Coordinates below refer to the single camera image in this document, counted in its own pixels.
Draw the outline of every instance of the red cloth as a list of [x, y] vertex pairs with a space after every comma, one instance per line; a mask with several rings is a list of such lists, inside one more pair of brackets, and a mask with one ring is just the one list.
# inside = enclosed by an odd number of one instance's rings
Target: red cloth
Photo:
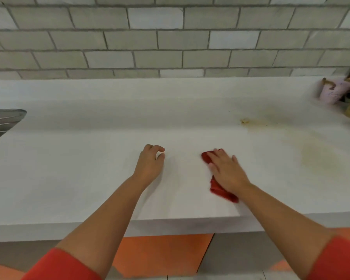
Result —
[[[214, 153], [214, 151], [211, 150], [201, 154], [201, 158], [206, 164], [212, 163], [210, 156], [207, 155], [208, 152]], [[222, 188], [222, 186], [216, 181], [214, 176], [211, 178], [211, 181], [210, 181], [210, 192], [222, 198], [228, 199], [229, 201], [232, 201], [234, 203], [238, 202], [238, 197], [235, 196], [233, 193], [229, 193], [224, 188]]]
[[350, 241], [334, 237], [325, 246], [306, 280], [350, 280]]
[[101, 277], [70, 254], [54, 248], [21, 280], [101, 280]]

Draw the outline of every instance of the folded red cloth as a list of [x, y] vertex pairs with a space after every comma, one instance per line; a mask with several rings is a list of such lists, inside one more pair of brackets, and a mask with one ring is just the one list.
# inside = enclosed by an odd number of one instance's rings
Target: folded red cloth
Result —
[[[215, 152], [212, 150], [206, 151], [206, 152], [201, 154], [201, 158], [206, 164], [212, 163], [211, 158], [209, 157], [209, 155], [207, 155], [208, 152], [215, 154]], [[224, 188], [222, 188], [222, 186], [216, 181], [214, 176], [211, 178], [211, 181], [210, 181], [210, 192], [212, 192], [212, 193], [214, 193], [217, 196], [220, 196], [222, 198], [228, 199], [229, 201], [232, 201], [234, 203], [238, 202], [238, 197], [235, 196], [233, 193], [229, 193]]]

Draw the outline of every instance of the stainless steel drainboard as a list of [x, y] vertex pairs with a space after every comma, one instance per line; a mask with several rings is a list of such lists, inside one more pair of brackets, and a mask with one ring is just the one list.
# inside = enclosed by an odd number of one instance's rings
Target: stainless steel drainboard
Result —
[[0, 109], [0, 136], [9, 131], [26, 115], [21, 109]]

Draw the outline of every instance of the person's right hand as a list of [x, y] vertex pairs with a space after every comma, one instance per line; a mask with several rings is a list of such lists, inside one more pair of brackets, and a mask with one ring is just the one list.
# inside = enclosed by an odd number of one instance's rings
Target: person's right hand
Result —
[[238, 195], [238, 191], [250, 185], [250, 181], [243, 168], [237, 161], [236, 156], [230, 158], [224, 150], [214, 149], [215, 154], [208, 152], [213, 163], [209, 168], [213, 173], [216, 181], [228, 192]]

